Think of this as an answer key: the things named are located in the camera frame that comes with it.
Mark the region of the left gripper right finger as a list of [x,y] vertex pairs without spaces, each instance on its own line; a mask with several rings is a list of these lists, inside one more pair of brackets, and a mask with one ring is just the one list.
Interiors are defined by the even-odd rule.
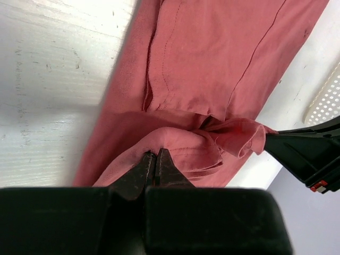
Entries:
[[169,150],[160,149],[156,161],[156,185],[193,188],[194,185],[176,168]]

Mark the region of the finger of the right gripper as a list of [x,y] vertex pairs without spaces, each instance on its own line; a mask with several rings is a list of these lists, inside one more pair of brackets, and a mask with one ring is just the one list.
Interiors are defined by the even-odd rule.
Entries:
[[267,134],[265,151],[313,192],[339,190],[339,117]]

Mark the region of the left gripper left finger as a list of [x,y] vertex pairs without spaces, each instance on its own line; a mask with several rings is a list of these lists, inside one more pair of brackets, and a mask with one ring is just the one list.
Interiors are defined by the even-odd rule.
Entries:
[[145,187],[154,183],[156,161],[155,154],[144,153],[139,163],[113,182],[109,189],[125,200],[137,200]]

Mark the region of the red t-shirt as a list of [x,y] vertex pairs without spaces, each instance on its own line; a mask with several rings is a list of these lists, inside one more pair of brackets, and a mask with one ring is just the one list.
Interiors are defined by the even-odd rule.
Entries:
[[107,186],[168,149],[225,187],[270,129],[256,122],[327,1],[140,1],[73,184]]

